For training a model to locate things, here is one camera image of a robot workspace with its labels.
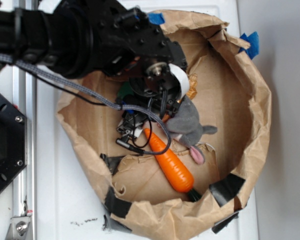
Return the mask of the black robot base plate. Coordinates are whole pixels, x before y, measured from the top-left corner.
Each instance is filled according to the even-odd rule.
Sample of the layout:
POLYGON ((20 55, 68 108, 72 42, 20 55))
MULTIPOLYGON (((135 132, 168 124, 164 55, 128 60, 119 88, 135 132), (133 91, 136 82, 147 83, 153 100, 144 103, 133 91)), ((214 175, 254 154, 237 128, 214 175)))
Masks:
POLYGON ((26 120, 0 93, 0 194, 26 166, 26 120))

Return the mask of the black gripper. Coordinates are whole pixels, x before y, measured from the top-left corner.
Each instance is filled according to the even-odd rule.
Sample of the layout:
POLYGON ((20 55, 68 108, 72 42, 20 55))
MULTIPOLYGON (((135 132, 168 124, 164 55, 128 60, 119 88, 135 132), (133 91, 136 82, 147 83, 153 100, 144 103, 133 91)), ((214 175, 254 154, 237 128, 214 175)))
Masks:
POLYGON ((157 62, 149 66, 143 77, 129 79, 134 93, 143 102, 152 99, 152 110, 161 118, 173 117, 179 110, 178 100, 184 98, 184 69, 178 65, 157 62))

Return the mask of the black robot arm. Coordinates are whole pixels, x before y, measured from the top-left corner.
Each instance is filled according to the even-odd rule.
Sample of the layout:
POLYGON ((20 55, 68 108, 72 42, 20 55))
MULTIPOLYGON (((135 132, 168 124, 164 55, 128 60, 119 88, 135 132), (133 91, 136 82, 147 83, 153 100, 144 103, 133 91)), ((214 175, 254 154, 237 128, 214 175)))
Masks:
POLYGON ((174 115, 189 89, 181 46, 148 13, 116 0, 63 0, 53 13, 0 11, 0 54, 8 64, 44 65, 67 79, 101 71, 128 80, 142 102, 154 98, 161 115, 174 115))

